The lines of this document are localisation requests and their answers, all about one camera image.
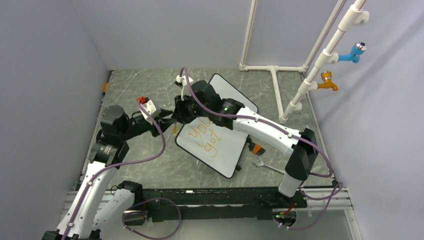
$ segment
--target marble tabletop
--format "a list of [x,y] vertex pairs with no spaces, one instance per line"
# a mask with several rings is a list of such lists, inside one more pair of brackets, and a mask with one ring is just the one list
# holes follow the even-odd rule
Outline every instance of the marble tabletop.
[[[115,70],[103,106],[120,105],[130,116],[138,110],[136,99],[140,96],[149,97],[163,109],[174,109],[174,97],[181,89],[174,84],[179,69],[125,69]],[[254,102],[259,114],[277,122],[278,110],[275,99],[271,74],[267,71],[239,71],[238,69],[208,68],[189,69],[193,79],[209,81],[214,73],[239,89],[246,97]],[[285,107],[301,84],[298,72],[281,71],[277,73],[283,106]],[[317,132],[311,107],[306,98],[301,101],[302,111],[295,111],[290,115],[285,126],[303,130],[309,128]],[[251,153],[247,146],[242,151],[238,164],[241,171],[236,171],[232,178],[226,179],[196,158],[185,152],[175,144],[176,134],[171,129],[165,133],[166,149],[162,156],[142,164],[122,166],[110,185],[118,185],[124,180],[138,182],[144,188],[228,188],[228,187],[276,187],[282,179],[280,173],[256,167],[252,164],[256,155]],[[288,156],[269,144],[255,137],[253,141],[260,144],[266,152],[261,159],[270,165],[284,169]],[[129,151],[125,162],[136,161],[151,157],[161,149],[160,137],[152,137],[145,133],[128,141]],[[313,172],[328,173],[324,159],[318,156]],[[305,182],[307,186],[330,186],[332,178],[310,176]]]

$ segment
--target metal wrench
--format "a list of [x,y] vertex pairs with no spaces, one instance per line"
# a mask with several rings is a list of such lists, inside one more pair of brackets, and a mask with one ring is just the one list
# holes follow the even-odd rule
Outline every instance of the metal wrench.
[[271,166],[269,164],[266,164],[264,161],[262,161],[262,159],[260,157],[257,156],[256,158],[257,158],[257,161],[252,161],[253,165],[255,165],[256,167],[265,167],[267,169],[274,170],[274,171],[276,171],[280,174],[286,174],[286,171],[278,169],[275,166]]

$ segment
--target purple hose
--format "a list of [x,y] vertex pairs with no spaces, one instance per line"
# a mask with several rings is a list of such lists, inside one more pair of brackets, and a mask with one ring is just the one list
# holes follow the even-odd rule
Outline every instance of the purple hose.
[[[210,114],[212,114],[212,115],[218,116],[218,117],[223,117],[223,118],[235,118],[235,119],[236,119],[236,118],[242,118],[242,119],[256,120],[256,118],[255,118],[255,117],[253,117],[253,116],[246,116],[246,115],[233,115],[233,114],[222,114],[222,113],[218,113],[218,112],[214,112],[214,111],[210,110],[210,109],[209,109],[209,108],[207,108],[205,105],[203,105],[203,104],[202,104],[202,102],[200,102],[200,100],[197,98],[196,94],[194,93],[194,91],[193,91],[193,89],[192,89],[192,85],[190,84],[190,81],[189,81],[189,71],[187,70],[187,68],[186,68],[186,67],[183,67],[183,68],[181,69],[180,77],[181,77],[181,75],[182,75],[182,71],[184,71],[184,74],[185,74],[185,80],[187,81],[188,89],[190,90],[191,96],[192,96],[192,97],[193,97],[193,99],[196,101],[196,103],[197,103],[197,104],[199,104],[199,106],[200,106],[203,110],[205,110],[206,112],[208,112],[208,113],[210,113]],[[288,132],[288,131],[286,131],[286,130],[284,130],[284,129],[280,128],[280,127],[278,127],[278,125],[277,125],[277,124],[275,124],[275,123],[273,123],[273,122],[270,122],[270,121],[267,121],[267,120],[264,120],[264,119],[261,119],[261,118],[259,118],[259,120],[258,120],[258,121],[259,121],[259,122],[261,122],[261,123],[264,123],[264,124],[268,124],[269,126],[271,126],[271,127],[275,128],[275,129],[277,129],[278,131],[280,131],[280,132],[284,133],[285,135],[288,135],[288,134],[289,134],[289,132]],[[333,176],[333,168],[332,168],[332,166],[331,166],[330,160],[329,160],[329,158],[328,158],[328,157],[324,154],[323,150],[322,150],[320,147],[318,147],[318,146],[317,146],[316,144],[314,144],[313,142],[308,141],[308,140],[306,140],[306,139],[304,139],[304,138],[301,138],[301,137],[299,137],[299,136],[295,136],[295,135],[293,135],[292,137],[293,137],[294,139],[297,139],[297,140],[299,140],[299,141],[301,141],[301,142],[304,142],[304,143],[306,143],[306,144],[308,144],[308,145],[312,146],[314,149],[316,149],[316,150],[319,152],[319,154],[321,154],[321,155],[322,155],[322,157],[324,158],[324,160],[325,160],[325,162],[326,162],[326,164],[327,164],[327,167],[328,167],[328,170],[329,170],[329,173],[328,173],[328,174],[318,174],[318,173],[313,173],[313,172],[311,172],[311,173],[310,173],[310,175],[317,176],[317,177],[321,177],[321,178],[329,178],[329,177]]]
[[[152,156],[152,157],[143,159],[143,160],[130,161],[130,162],[121,162],[121,163],[116,163],[116,164],[109,165],[109,166],[103,168],[102,170],[98,171],[96,174],[94,174],[93,177],[88,181],[89,183],[90,182],[94,183],[95,182],[95,179],[100,174],[102,174],[103,172],[105,172],[105,171],[107,171],[107,170],[109,170],[111,168],[115,168],[115,167],[119,167],[119,166],[124,166],[124,165],[145,163],[145,162],[151,161],[153,159],[156,159],[157,157],[159,157],[160,155],[162,155],[164,153],[165,146],[166,146],[166,141],[165,141],[164,133],[162,132],[162,130],[159,127],[159,125],[156,123],[155,119],[146,110],[144,110],[144,108],[142,108],[142,106],[141,106],[141,104],[139,102],[138,102],[138,108],[140,109],[140,111],[142,111],[150,119],[150,121],[153,123],[153,125],[156,127],[157,131],[159,132],[160,138],[162,139],[162,148],[160,149],[159,153],[156,154],[156,155],[154,155],[154,156]],[[70,216],[70,219],[69,219],[69,222],[70,223],[73,223],[74,220],[75,220],[75,218],[77,217],[77,214],[78,214],[78,212],[79,212],[79,210],[81,208],[81,205],[83,204],[83,200],[86,197],[87,192],[89,191],[89,188],[90,188],[90,185],[87,183],[87,185],[84,187],[84,189],[83,189],[83,191],[81,193],[81,197],[79,198],[79,200],[78,200],[78,202],[77,202],[77,204],[75,206],[75,209],[73,210],[72,215]],[[65,231],[64,231],[64,233],[63,233],[63,236],[62,236],[61,240],[65,240],[66,239],[66,237],[68,236],[70,230],[71,230],[71,227],[70,226],[67,226],[66,229],[65,229]]]
[[137,204],[133,205],[132,207],[137,207],[137,206],[140,206],[140,205],[142,205],[142,204],[145,204],[145,203],[148,203],[148,202],[151,202],[151,201],[155,201],[155,200],[165,200],[165,201],[168,201],[168,202],[170,202],[170,203],[171,203],[171,204],[172,204],[172,205],[176,208],[176,210],[178,211],[178,223],[177,223],[176,228],[174,229],[174,231],[173,231],[173,232],[171,232],[169,235],[164,236],[164,237],[151,237],[151,236],[144,235],[143,233],[141,233],[141,232],[139,232],[139,231],[136,231],[136,230],[132,229],[131,227],[129,227],[129,226],[127,226],[127,225],[125,225],[125,217],[126,217],[128,214],[130,214],[130,212],[129,212],[129,213],[127,213],[127,214],[125,214],[124,216],[122,216],[122,224],[123,224],[123,226],[124,226],[126,229],[130,230],[131,232],[133,232],[133,233],[135,233],[135,234],[138,234],[138,235],[142,236],[143,238],[150,239],[150,240],[164,240],[164,239],[167,239],[167,238],[171,237],[172,235],[174,235],[174,234],[177,232],[177,230],[178,230],[178,228],[180,227],[180,224],[181,224],[181,211],[180,211],[180,209],[178,208],[178,206],[175,204],[175,202],[173,202],[172,200],[170,200],[170,199],[168,199],[168,198],[165,198],[165,197],[155,197],[155,198],[151,198],[151,199],[149,199],[149,200],[146,200],[146,201],[142,201],[142,202],[140,202],[140,203],[137,203]]
[[[333,195],[335,195],[335,194],[337,194],[335,191],[336,191],[336,188],[338,188],[338,191],[340,192],[340,190],[343,188],[343,183],[342,182],[339,182],[335,187],[334,187],[334,189],[332,190],[332,192],[331,192],[331,194],[330,194],[330,196],[333,196]],[[324,206],[324,208],[322,209],[322,211],[321,211],[321,213],[319,214],[319,216],[315,219],[315,221],[313,221],[311,224],[309,224],[308,226],[302,226],[302,227],[287,227],[287,226],[284,226],[284,225],[281,225],[281,227],[283,227],[283,228],[285,228],[285,229],[287,229],[287,230],[293,230],[293,231],[301,231],[301,230],[306,230],[306,229],[310,229],[310,228],[312,228],[313,226],[315,226],[320,220],[321,220],[321,218],[323,218],[323,216],[324,216],[324,213],[326,212],[326,210],[327,210],[327,208],[329,207],[329,205],[330,205],[330,201],[331,201],[331,197],[329,197],[328,198],[328,201],[327,201],[327,204]],[[278,225],[280,225],[280,223],[279,222],[277,222],[277,220],[273,217],[273,219],[274,219],[274,222],[276,222]]]

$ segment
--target purple cable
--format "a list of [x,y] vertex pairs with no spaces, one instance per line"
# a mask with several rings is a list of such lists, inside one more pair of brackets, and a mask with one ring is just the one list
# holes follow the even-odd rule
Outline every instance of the purple cable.
[[[105,171],[107,171],[107,170],[109,170],[111,168],[115,168],[115,167],[119,167],[119,166],[145,163],[145,162],[151,161],[153,159],[156,159],[157,157],[159,157],[160,155],[162,155],[164,153],[165,146],[166,146],[166,141],[165,141],[164,133],[162,132],[162,130],[159,127],[159,125],[156,123],[155,119],[144,108],[142,108],[142,106],[141,106],[141,104],[139,102],[138,102],[138,108],[140,109],[140,111],[142,111],[150,119],[150,121],[153,123],[153,125],[156,127],[157,131],[159,132],[160,138],[162,139],[162,148],[160,149],[159,153],[156,154],[156,155],[154,155],[154,156],[152,156],[152,157],[143,159],[143,160],[130,161],[130,162],[121,162],[121,163],[112,164],[112,165],[109,165],[109,166],[103,168],[102,170],[98,171],[96,174],[94,174],[93,177],[87,182],[87,185],[84,187],[84,190],[81,193],[81,197],[79,198],[79,200],[78,200],[78,202],[77,202],[77,204],[75,206],[75,209],[73,210],[73,213],[70,216],[69,223],[73,223],[74,220],[75,220],[75,218],[77,217],[77,214],[78,214],[78,212],[79,212],[79,210],[81,208],[81,205],[83,204],[83,200],[86,197],[87,192],[89,191],[89,188],[90,188],[89,183],[94,183],[95,182],[95,179],[100,174],[102,174],[103,172],[105,172]],[[61,240],[65,240],[66,239],[66,237],[68,236],[70,230],[71,230],[71,227],[70,226],[67,226],[66,229],[65,229],[65,231],[64,231],[64,233],[63,233],[63,236],[62,236]]]
[[[334,189],[332,190],[332,192],[331,192],[331,194],[330,195],[332,195],[332,194],[334,194],[335,193],[335,191],[336,191],[336,188],[338,188],[338,191],[340,192],[340,190],[343,188],[343,183],[342,182],[339,182],[335,187],[334,187]],[[287,229],[287,230],[293,230],[293,231],[301,231],[301,230],[306,230],[306,229],[310,229],[310,228],[312,228],[313,226],[315,226],[320,220],[321,220],[321,218],[324,216],[324,213],[326,212],[326,210],[327,210],[327,208],[329,207],[329,205],[330,205],[330,201],[331,201],[331,197],[329,197],[328,198],[328,201],[327,201],[327,204],[324,206],[324,208],[322,209],[322,211],[321,211],[321,213],[319,214],[319,216],[315,219],[315,221],[313,221],[311,224],[309,224],[308,226],[302,226],[302,227],[287,227],[287,226],[284,226],[284,225],[281,225],[281,227],[283,227],[283,228],[285,228],[285,229]],[[275,219],[275,217],[272,217],[273,218],[273,220],[274,220],[274,222],[276,222],[279,226],[280,226],[280,223]]]
[[177,232],[177,230],[178,230],[178,228],[180,227],[180,224],[181,224],[181,211],[178,208],[178,206],[175,204],[175,202],[173,202],[171,199],[168,199],[168,198],[165,198],[165,197],[155,197],[155,198],[151,198],[149,200],[146,200],[146,201],[142,201],[140,203],[137,203],[137,204],[133,205],[132,208],[133,207],[140,206],[140,205],[145,204],[145,203],[148,203],[148,202],[151,202],[151,201],[155,201],[155,200],[165,200],[165,201],[168,201],[168,202],[170,202],[176,208],[176,210],[178,212],[178,223],[177,223],[176,228],[175,228],[175,230],[173,232],[171,232],[169,235],[164,236],[164,237],[152,237],[152,236],[144,235],[143,233],[141,233],[141,232],[139,232],[137,230],[134,230],[134,229],[132,229],[131,227],[129,227],[129,226],[127,226],[125,224],[125,217],[128,214],[130,214],[130,212],[129,213],[126,213],[124,216],[122,216],[122,224],[123,224],[123,226],[126,229],[130,230],[131,232],[133,232],[135,234],[138,234],[138,235],[142,236],[143,238],[150,239],[150,240],[164,240],[164,239],[167,239],[167,238],[171,237],[172,235],[174,235]]
[[[242,119],[256,120],[256,118],[255,118],[255,117],[253,117],[253,116],[246,116],[246,115],[234,115],[234,114],[221,114],[221,113],[214,112],[214,111],[210,110],[209,108],[207,108],[205,105],[203,105],[203,104],[202,104],[202,102],[200,102],[200,100],[197,98],[196,94],[194,93],[194,91],[193,91],[193,89],[192,89],[192,85],[190,84],[190,81],[189,81],[189,71],[187,70],[187,68],[186,68],[186,67],[183,67],[183,68],[181,69],[181,72],[180,72],[180,74],[179,74],[179,75],[180,75],[180,77],[182,76],[183,71],[184,71],[184,74],[185,74],[185,80],[187,81],[188,89],[190,90],[191,96],[193,97],[193,99],[196,101],[196,103],[197,103],[197,104],[198,104],[198,105],[199,105],[199,106],[200,106],[203,110],[205,110],[206,112],[208,112],[208,113],[210,113],[210,114],[212,114],[212,115],[215,115],[215,116],[218,116],[218,117],[223,117],[223,118],[235,118],[235,119],[236,119],[236,118],[242,118]],[[277,125],[277,124],[275,124],[275,123],[273,123],[273,122],[270,122],[270,121],[267,121],[267,120],[264,120],[264,119],[261,119],[261,118],[259,118],[259,120],[258,120],[258,121],[259,121],[259,122],[261,122],[261,123],[267,124],[267,125],[269,125],[269,126],[271,126],[271,127],[275,128],[275,129],[277,129],[278,131],[280,131],[280,132],[284,133],[285,135],[289,135],[289,132],[288,132],[288,131],[286,131],[286,130],[284,130],[284,129],[280,128],[280,127],[278,127],[278,125]],[[308,141],[308,140],[306,140],[306,139],[304,139],[304,138],[301,138],[301,137],[299,137],[299,136],[292,135],[292,137],[293,137],[294,139],[297,139],[297,140],[299,140],[299,141],[301,141],[301,142],[304,142],[304,143],[306,143],[306,144],[308,144],[308,145],[312,146],[314,149],[316,149],[316,150],[319,152],[319,154],[321,154],[321,156],[324,158],[325,163],[327,164],[327,167],[328,167],[328,170],[329,170],[329,173],[328,173],[328,174],[319,174],[319,173],[311,172],[311,173],[310,173],[310,175],[317,176],[317,177],[321,177],[321,178],[329,178],[329,177],[333,176],[333,168],[332,168],[332,166],[331,166],[330,160],[329,160],[329,158],[328,158],[328,157],[324,154],[323,150],[322,150],[320,147],[318,147],[318,146],[317,146],[316,144],[314,144],[313,142]]]

